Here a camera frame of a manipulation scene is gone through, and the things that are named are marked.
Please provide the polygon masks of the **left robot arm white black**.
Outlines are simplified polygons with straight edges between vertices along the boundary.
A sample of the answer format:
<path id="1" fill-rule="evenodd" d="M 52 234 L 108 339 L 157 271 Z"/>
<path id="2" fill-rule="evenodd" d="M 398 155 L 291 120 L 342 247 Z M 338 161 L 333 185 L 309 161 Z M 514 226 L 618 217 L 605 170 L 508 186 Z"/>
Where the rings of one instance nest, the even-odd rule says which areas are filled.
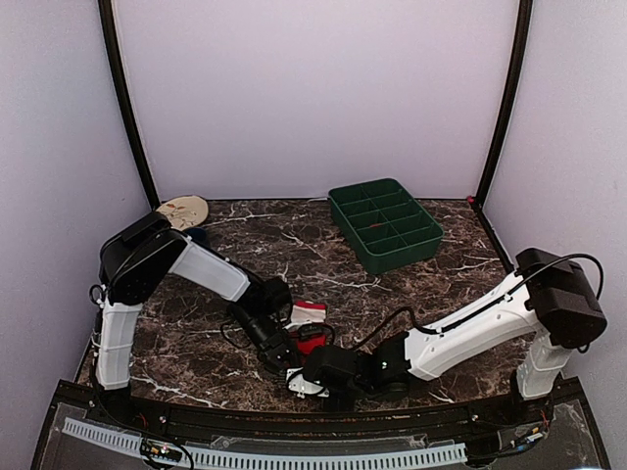
<path id="1" fill-rule="evenodd" d="M 267 369 L 282 372 L 300 363 L 280 318 L 293 304 L 288 285 L 280 278 L 261 278 L 173 228 L 164 215 L 153 211 L 103 245 L 100 282 L 94 287 L 100 295 L 92 301 L 100 311 L 92 336 L 97 352 L 93 375 L 95 383 L 107 391 L 99 408 L 118 427 L 131 426 L 138 418 L 137 403 L 120 391 L 130 381 L 137 318 L 169 275 L 226 301 L 229 315 L 246 333 Z"/>

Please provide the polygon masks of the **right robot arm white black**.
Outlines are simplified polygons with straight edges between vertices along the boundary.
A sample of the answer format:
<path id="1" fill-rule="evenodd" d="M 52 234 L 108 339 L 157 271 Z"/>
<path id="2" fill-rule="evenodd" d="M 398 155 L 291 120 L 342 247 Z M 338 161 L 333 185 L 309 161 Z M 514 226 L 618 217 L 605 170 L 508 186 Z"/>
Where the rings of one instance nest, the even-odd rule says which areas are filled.
<path id="1" fill-rule="evenodd" d="M 559 257 L 529 248 L 517 268 L 489 293 L 427 325 L 415 325 L 383 341 L 373 352 L 335 345 L 312 350 L 305 364 L 286 373 L 286 388 L 299 398 L 315 397 L 331 407 L 356 400 L 397 401 L 411 382 L 427 383 L 444 372 L 526 334 L 534 337 L 514 373 L 515 391 L 500 404 L 506 423 L 519 425 L 550 394 L 557 375 L 576 351 L 586 351 L 604 332 L 600 296 L 581 266 L 588 254 Z"/>

